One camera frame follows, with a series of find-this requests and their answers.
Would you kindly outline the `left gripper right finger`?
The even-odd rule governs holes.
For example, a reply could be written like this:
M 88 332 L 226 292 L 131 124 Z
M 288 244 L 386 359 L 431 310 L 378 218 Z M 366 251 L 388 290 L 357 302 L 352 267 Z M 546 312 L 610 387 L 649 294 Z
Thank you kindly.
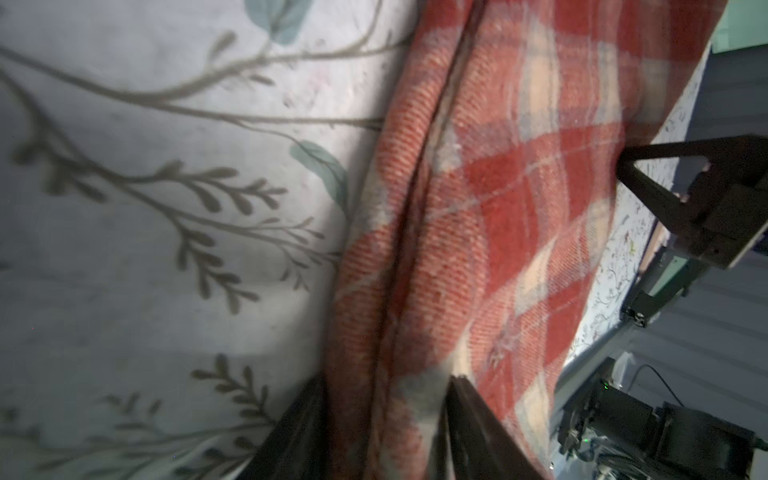
M 450 379 L 446 412 L 457 479 L 544 479 L 467 378 Z

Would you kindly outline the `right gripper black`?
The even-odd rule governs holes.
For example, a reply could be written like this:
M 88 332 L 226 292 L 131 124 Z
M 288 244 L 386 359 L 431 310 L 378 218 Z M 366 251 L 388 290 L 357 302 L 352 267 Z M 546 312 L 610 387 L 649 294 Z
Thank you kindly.
M 674 235 L 673 248 L 733 267 L 767 229 L 767 138 L 740 135 L 625 148 L 618 180 Z

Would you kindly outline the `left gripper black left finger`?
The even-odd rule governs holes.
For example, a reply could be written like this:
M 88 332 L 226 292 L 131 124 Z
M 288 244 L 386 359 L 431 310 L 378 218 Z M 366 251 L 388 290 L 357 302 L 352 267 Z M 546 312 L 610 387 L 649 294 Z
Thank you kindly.
M 327 394 L 318 374 L 307 382 L 237 480 L 324 479 Z

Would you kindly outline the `red plaid skirt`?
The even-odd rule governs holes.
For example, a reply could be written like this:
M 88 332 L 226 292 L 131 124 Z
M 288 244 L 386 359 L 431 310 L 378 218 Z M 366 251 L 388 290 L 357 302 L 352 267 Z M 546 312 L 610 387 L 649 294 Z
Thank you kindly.
M 432 479 L 465 375 L 537 471 L 610 236 L 721 1 L 430 1 L 368 171 L 324 374 L 332 479 Z

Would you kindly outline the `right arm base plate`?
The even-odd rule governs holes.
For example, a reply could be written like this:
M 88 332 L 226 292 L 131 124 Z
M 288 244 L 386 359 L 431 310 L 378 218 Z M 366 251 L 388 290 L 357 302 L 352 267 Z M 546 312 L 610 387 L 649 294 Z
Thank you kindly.
M 596 477 L 761 479 L 767 442 L 710 414 L 648 405 L 613 383 L 605 359 L 566 401 L 556 430 L 559 453 L 592 462 Z

